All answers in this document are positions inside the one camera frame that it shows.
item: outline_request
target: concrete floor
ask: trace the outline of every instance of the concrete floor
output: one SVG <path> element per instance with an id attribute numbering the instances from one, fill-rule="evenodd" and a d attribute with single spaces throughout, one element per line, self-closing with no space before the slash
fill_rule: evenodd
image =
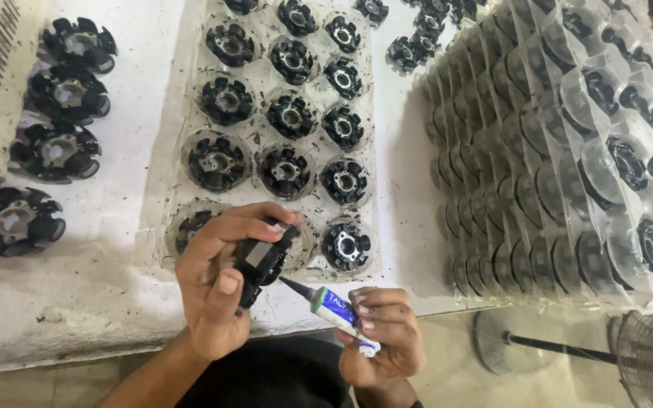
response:
<path id="1" fill-rule="evenodd" d="M 515 334 L 608 351 L 607 316 L 527 307 L 496 314 Z M 427 408 L 459 406 L 631 407 L 616 366 L 557 354 L 536 354 L 512 346 L 521 373 L 497 376 L 473 353 L 470 332 L 474 313 L 428 317 L 420 322 L 427 366 L 411 379 Z M 87 365 L 24 369 L 0 373 L 0 406 L 8 408 L 93 406 L 146 357 L 133 356 Z"/>

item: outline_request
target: glue tube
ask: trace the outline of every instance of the glue tube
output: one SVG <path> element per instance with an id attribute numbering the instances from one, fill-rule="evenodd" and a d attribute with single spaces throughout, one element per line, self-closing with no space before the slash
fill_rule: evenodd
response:
<path id="1" fill-rule="evenodd" d="M 332 323 L 335 327 L 344 330 L 359 339 L 359 352 L 365 357 L 374 357 L 381 348 L 379 343 L 370 340 L 355 328 L 357 318 L 352 311 L 352 305 L 343 301 L 334 292 L 324 286 L 316 291 L 301 283 L 296 283 L 284 277 L 279 279 L 287 286 L 299 293 L 311 304 L 311 312 L 316 316 Z"/>

